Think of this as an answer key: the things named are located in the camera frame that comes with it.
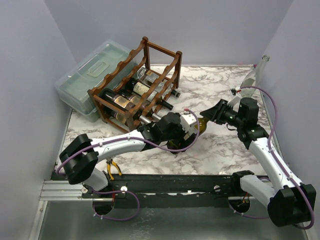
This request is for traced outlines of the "tall dark green bottle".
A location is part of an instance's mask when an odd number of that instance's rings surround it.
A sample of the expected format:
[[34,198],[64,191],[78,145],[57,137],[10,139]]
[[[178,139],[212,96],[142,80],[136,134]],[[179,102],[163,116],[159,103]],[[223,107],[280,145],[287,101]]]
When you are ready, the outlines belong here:
[[[207,123],[208,119],[201,117],[198,119],[199,121],[199,135],[202,135],[206,129],[207,129]],[[182,139],[175,139],[175,140],[170,140],[167,142],[166,146],[168,149],[171,150],[179,150],[179,149],[184,149],[188,147],[196,138],[196,134],[191,134],[189,135],[186,133],[186,135]]]

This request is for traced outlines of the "tall clear glass bottle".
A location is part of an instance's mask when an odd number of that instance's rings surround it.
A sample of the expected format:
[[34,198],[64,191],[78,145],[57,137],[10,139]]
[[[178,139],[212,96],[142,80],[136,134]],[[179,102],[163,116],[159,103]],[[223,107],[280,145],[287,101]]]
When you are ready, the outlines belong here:
[[256,67],[249,72],[244,78],[242,84],[240,85],[240,96],[242,98],[250,98],[256,91],[257,87],[262,79],[263,71],[270,60],[268,55],[263,55],[260,62],[256,65]]

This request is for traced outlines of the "clear square glass bottle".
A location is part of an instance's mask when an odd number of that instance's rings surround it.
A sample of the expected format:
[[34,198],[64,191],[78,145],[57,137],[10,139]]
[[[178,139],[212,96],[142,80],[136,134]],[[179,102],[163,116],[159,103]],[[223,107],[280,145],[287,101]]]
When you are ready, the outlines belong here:
[[[159,76],[157,74],[155,74],[154,72],[152,72],[151,70],[148,70],[145,67],[141,67],[138,71],[137,71],[137,78],[144,84],[151,86],[154,81],[158,78]],[[181,94],[173,89],[173,84],[171,84],[169,86],[169,88],[167,89],[170,94],[176,98],[178,98]]]

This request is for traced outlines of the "green bottle white neck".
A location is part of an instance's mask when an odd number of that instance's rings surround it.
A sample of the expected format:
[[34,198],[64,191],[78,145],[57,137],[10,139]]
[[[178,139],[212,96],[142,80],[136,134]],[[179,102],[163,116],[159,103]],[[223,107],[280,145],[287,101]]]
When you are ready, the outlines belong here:
[[[130,110],[133,109],[136,105],[134,105],[132,102],[130,102],[128,99],[126,99],[125,97],[123,97],[122,95],[120,95],[119,93],[111,90],[110,88],[106,88],[102,91],[102,93],[100,94],[100,97],[105,100],[106,102],[109,103],[113,103],[114,106],[118,106],[119,108],[122,108],[124,110]],[[107,106],[103,107],[103,113],[105,115],[108,115],[106,113],[107,109],[111,109]],[[139,115],[143,113],[143,110],[139,110],[137,111],[137,115],[135,115],[133,117],[134,120],[139,118]],[[146,115],[147,117],[151,117],[153,119],[155,119],[156,121],[159,121],[162,117],[158,114],[156,114],[152,109],[147,113]]]

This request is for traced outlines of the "green bottle grey label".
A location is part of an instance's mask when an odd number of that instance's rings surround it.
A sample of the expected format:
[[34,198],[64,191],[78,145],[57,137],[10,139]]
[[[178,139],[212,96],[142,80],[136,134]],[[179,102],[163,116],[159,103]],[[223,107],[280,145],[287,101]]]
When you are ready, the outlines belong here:
[[[125,89],[121,89],[118,91],[118,93],[125,97],[127,100],[129,100],[131,103],[133,103],[134,105],[138,105],[138,103],[140,102],[141,100],[141,97],[138,96],[137,94],[135,93],[132,93],[132,92],[129,92],[128,90],[125,90]],[[150,104],[149,101],[144,101],[141,105],[140,105],[140,110],[144,110],[146,107],[148,107]]]

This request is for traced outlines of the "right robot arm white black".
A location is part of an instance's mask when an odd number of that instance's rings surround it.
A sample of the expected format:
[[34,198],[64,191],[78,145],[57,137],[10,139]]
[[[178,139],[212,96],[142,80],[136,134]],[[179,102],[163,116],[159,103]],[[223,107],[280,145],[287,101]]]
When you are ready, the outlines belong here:
[[304,222],[314,224],[316,190],[304,184],[273,147],[270,136],[258,124],[258,102],[250,97],[240,100],[237,111],[221,99],[215,106],[200,112],[200,115],[218,125],[228,124],[236,128],[239,140],[261,164],[271,185],[261,181],[253,173],[236,172],[232,175],[230,191],[241,196],[251,194],[268,212],[274,225],[283,227]]

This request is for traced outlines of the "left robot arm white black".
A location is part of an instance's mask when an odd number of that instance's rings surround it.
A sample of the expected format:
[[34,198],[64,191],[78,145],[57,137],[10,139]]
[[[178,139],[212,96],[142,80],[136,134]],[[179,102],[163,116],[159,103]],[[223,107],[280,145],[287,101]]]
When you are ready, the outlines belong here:
[[66,174],[70,185],[83,183],[91,188],[99,197],[110,194],[112,179],[102,170],[96,168],[97,163],[111,160],[113,157],[143,152],[153,148],[174,152],[160,144],[173,140],[184,140],[186,135],[199,135],[199,119],[189,109],[183,114],[169,112],[157,122],[150,122],[126,134],[107,137],[89,138],[86,134],[78,135],[59,155],[61,170]]

